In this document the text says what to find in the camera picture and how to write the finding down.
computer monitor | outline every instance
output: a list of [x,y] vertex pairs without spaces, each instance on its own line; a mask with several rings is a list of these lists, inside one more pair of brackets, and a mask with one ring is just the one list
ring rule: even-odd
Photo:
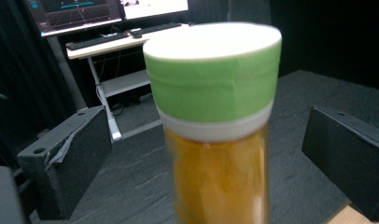
[[122,21],[117,0],[23,0],[40,36],[88,30]]
[[120,0],[124,19],[133,20],[161,14],[186,11],[188,0]]

desk shelf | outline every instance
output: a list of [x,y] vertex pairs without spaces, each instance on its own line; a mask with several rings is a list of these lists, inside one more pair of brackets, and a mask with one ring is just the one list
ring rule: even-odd
[[122,77],[116,77],[101,83],[105,97],[120,94],[149,84],[146,70],[141,70]]

cable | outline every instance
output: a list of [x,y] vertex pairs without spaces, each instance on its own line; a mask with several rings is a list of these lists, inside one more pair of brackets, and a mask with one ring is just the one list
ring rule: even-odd
[[102,79],[103,72],[105,71],[105,54],[103,55],[102,71],[100,72],[99,81]]
[[99,98],[99,101],[102,102],[102,99],[100,99],[99,91],[97,91],[97,86],[96,86],[96,96]]
[[[137,51],[134,51],[134,52],[130,52],[130,53],[125,53],[125,54],[120,54],[121,57],[125,57],[125,56],[130,56],[130,55],[133,55],[133,54],[138,54],[138,53],[142,53],[143,51],[142,50],[137,50]],[[110,61],[110,60],[114,60],[114,59],[117,59],[118,56],[115,56],[115,57],[110,57],[110,58],[106,58],[105,60],[106,61]],[[96,61],[96,60],[93,60],[94,63],[99,63],[101,62],[102,60],[99,60],[99,61]]]
[[118,64],[117,64],[117,70],[116,70],[115,77],[117,77],[117,75],[118,75],[119,65],[120,65],[120,51],[119,51],[119,56],[118,56]]
[[117,113],[117,114],[114,114],[114,112],[113,112],[113,116],[114,116],[114,117],[121,115],[122,112],[123,112],[123,109],[125,109],[125,106],[124,106],[124,105],[119,105],[119,107],[120,107],[120,112]]

green lid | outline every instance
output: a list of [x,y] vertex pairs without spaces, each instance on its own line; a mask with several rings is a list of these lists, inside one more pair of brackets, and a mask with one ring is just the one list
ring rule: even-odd
[[154,38],[144,46],[157,107],[183,120],[250,116],[275,93],[281,35],[271,26],[215,23]]

dark wall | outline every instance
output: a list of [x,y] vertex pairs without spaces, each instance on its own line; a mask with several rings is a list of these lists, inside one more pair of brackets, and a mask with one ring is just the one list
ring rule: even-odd
[[271,24],[269,0],[229,0],[230,21]]
[[379,1],[271,0],[281,75],[298,69],[379,88]]

